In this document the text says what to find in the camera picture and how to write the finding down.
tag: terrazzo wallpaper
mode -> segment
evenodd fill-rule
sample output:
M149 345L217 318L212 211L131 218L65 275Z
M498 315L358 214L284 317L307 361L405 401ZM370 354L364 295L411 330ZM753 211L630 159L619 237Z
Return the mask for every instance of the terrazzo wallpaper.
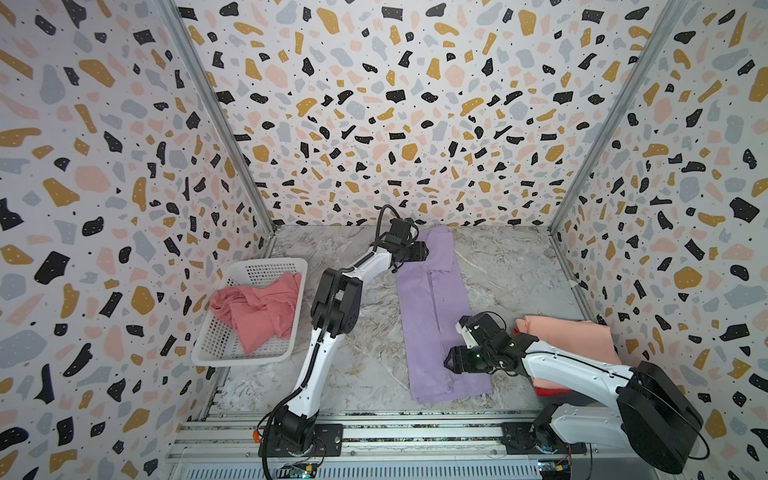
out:
M548 224L663 0L177 0L277 224Z
M556 234L622 360L705 419L691 480L768 478L766 26L768 2L690 2Z
M154 4L0 15L0 477L161 478L260 226Z

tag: folded purple garment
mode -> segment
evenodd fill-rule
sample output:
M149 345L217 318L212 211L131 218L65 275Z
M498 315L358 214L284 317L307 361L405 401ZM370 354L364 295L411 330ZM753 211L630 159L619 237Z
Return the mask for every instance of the folded purple garment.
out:
M491 393L490 375L457 375L442 364L451 347L464 344L456 323L472 314L453 252L453 233L433 227L421 232L419 240L427 244L427 260L405 263L397 272L411 397L426 404Z

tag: gray marble surface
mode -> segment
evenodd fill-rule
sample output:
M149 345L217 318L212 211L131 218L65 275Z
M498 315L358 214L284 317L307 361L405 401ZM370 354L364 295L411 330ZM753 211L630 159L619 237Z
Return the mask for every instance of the gray marble surface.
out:
M544 231L517 227L458 227L454 249L472 310L498 312L512 328L526 314L581 319ZM265 412L288 395L310 342L310 305L322 272L350 265L365 253L373 227L281 227L273 257L301 257L309 265L299 331L285 362L233 367L217 396L224 411ZM530 379L493 375L493 393L423 406L411 399L396 276L382 273L365 285L355 329L339 349L321 410L488 411L539 409Z

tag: pink cloth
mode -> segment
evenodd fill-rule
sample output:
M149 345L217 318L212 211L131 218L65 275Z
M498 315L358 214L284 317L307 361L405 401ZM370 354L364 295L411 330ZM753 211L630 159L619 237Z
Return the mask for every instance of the pink cloth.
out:
M250 355L272 337L285 339L293 328L301 273L285 272L269 286L229 286L214 293L210 309L237 332L243 351Z
M517 320L518 330L530 333L552 346L577 355L621 365L619 355L614 350L611 329L593 322L573 322L549 316L528 315ZM565 389L559 383L544 379L533 379L533 386L538 389Z

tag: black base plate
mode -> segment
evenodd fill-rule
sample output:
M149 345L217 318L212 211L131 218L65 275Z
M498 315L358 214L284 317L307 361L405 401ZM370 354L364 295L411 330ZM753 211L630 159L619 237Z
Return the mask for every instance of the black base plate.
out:
M305 455L312 453L313 457L322 457L323 454L326 457L338 457L341 455L341 442L344 440L344 425L341 423L320 423L315 425L315 449L311 452L307 452ZM270 437L266 442L266 456L267 457L293 457L296 453L291 454L287 448L287 443L280 438L275 429L270 429ZM259 457L263 456L264 444L259 447Z
M507 455L541 455L534 447L535 437L532 437L530 422L502 423L502 444L507 448ZM558 440L557 453L568 453L568 445ZM571 453L587 453L584 443L572 443Z

